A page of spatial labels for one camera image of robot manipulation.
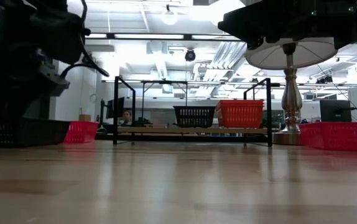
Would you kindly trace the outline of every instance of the black plastic basket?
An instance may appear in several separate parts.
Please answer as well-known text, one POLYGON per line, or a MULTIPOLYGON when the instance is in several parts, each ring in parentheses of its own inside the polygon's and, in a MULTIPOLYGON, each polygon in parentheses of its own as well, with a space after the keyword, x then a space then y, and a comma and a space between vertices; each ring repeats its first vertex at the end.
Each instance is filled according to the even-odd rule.
POLYGON ((69 121, 22 118, 0 121, 0 147, 28 147, 59 144, 64 141, 69 121))
POLYGON ((209 128, 213 124, 215 106, 173 106, 177 126, 181 128, 209 128))

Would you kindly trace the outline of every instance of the person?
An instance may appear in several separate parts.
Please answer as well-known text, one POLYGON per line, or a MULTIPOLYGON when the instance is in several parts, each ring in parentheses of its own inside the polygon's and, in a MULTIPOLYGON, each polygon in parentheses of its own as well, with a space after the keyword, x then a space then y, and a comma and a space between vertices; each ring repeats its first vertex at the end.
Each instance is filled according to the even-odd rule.
POLYGON ((121 120, 121 126, 130 126, 131 125, 131 111, 126 110, 123 113, 123 120, 121 120))

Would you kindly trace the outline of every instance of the red basket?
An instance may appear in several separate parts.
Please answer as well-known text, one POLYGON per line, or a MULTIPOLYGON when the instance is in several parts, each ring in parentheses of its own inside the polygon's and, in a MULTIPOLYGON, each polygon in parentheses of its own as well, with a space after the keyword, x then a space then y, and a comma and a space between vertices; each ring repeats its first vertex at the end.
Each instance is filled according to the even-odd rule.
POLYGON ((263 116, 262 100, 220 100, 218 125, 226 128, 258 128, 263 116))
POLYGON ((64 143, 85 143, 94 141, 99 123, 72 121, 64 143))
POLYGON ((304 146, 317 149, 357 151, 357 123, 301 124, 300 139, 304 146))

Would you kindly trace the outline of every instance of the silver lamp base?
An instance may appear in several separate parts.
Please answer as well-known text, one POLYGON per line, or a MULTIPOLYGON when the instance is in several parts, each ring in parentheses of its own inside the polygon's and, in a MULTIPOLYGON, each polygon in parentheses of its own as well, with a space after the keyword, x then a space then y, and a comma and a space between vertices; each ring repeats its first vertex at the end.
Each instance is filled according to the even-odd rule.
POLYGON ((273 133, 273 144, 300 146, 300 133, 273 133))

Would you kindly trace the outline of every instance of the lamp shade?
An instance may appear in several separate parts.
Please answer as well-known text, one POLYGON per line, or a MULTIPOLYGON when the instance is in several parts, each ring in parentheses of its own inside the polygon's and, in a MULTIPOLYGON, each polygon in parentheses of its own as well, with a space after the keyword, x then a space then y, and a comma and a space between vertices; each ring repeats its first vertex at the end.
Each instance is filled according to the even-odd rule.
POLYGON ((286 54, 282 46, 296 43, 293 53, 293 67, 303 68, 328 60, 338 52, 335 49, 333 37, 304 38, 298 42, 292 39, 281 39, 269 44, 264 43, 255 50, 245 53, 246 60, 252 66, 266 70, 282 70, 287 67, 286 54))

